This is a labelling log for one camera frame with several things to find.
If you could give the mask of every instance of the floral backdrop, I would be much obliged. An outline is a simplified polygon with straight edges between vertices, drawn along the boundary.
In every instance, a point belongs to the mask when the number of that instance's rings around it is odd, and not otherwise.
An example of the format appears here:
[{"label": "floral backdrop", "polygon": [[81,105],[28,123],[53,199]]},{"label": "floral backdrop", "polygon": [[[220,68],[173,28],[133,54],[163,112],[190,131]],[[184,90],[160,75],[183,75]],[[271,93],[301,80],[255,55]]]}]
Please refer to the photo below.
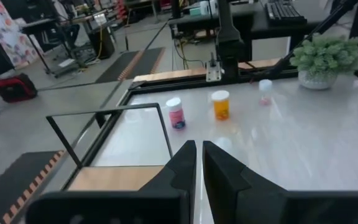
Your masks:
[{"label": "floral backdrop", "polygon": [[13,66],[18,67],[26,62],[31,63],[38,55],[28,37],[20,33],[20,28],[7,13],[0,1],[0,44]]}]

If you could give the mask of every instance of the white tabletop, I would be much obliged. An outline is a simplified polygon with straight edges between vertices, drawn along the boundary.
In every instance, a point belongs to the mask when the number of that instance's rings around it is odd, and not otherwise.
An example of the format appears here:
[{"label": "white tabletop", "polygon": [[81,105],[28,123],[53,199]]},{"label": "white tabletop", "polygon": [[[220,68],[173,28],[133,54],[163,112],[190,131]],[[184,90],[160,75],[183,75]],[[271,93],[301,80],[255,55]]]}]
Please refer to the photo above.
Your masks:
[{"label": "white tabletop", "polygon": [[[230,92],[231,118],[216,121],[210,95]],[[165,102],[178,96],[186,128],[170,126]],[[270,106],[255,84],[136,95],[131,104],[160,103],[173,153],[186,140],[198,150],[195,219],[211,223],[202,181],[202,141],[221,146],[252,170],[288,190],[358,190],[358,79],[339,77],[326,91],[274,80]],[[123,113],[94,166],[164,165],[169,160],[155,109]]]}]

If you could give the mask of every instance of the green plant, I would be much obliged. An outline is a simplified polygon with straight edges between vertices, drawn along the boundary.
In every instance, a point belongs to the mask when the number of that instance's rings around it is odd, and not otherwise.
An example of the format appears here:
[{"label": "green plant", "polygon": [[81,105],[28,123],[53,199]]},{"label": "green plant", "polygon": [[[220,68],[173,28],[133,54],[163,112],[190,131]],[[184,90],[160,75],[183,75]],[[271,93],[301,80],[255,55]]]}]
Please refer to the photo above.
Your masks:
[{"label": "green plant", "polygon": [[353,73],[358,70],[358,39],[315,35],[294,50],[291,65],[311,74]]}]

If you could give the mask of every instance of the white pot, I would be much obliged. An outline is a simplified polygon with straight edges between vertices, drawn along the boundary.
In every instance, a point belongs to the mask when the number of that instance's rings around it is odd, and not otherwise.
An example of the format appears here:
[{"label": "white pot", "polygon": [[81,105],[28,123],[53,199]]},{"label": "white pot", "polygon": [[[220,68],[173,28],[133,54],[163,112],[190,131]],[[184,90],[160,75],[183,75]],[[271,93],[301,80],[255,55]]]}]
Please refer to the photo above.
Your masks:
[{"label": "white pot", "polygon": [[311,90],[325,90],[330,88],[336,81],[338,74],[321,74],[313,75],[307,71],[299,71],[298,79],[299,83]]}]

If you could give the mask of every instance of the bottle label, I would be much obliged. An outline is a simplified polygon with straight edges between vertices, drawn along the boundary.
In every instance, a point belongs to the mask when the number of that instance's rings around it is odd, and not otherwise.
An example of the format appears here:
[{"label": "bottle label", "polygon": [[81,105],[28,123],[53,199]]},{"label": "bottle label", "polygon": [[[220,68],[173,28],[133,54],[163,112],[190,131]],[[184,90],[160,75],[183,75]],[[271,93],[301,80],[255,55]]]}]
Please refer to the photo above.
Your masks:
[{"label": "bottle label", "polygon": [[169,118],[171,120],[172,127],[175,129],[184,128],[186,125],[183,110],[169,112]]}]

